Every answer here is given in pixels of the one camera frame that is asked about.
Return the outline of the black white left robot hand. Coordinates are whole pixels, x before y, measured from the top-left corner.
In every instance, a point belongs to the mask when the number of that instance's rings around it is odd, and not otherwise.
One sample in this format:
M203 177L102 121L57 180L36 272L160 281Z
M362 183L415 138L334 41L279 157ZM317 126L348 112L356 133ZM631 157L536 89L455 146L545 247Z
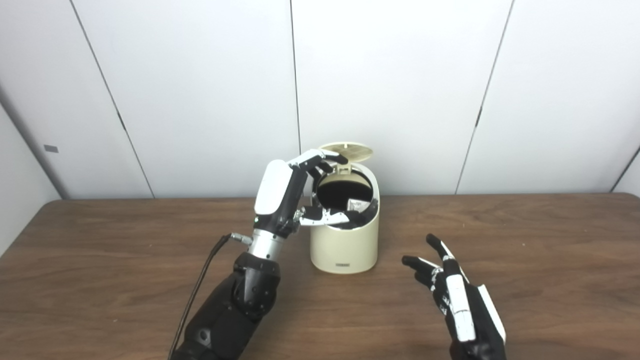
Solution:
M254 228L287 239L300 226L349 223L350 218L343 211L323 207L298 208L308 177L319 178L320 171L332 173L329 162L346 165L348 159L330 150L311 149L290 161L271 161L254 203Z

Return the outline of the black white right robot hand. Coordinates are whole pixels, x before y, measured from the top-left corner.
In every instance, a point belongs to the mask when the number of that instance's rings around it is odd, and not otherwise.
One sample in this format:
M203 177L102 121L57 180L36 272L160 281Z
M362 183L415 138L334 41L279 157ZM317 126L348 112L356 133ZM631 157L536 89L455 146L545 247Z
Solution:
M444 316L451 359L505 360L505 326L486 286L470 283L457 258L436 235L427 234L425 239L441 265L413 255L402 256L401 262L429 289Z

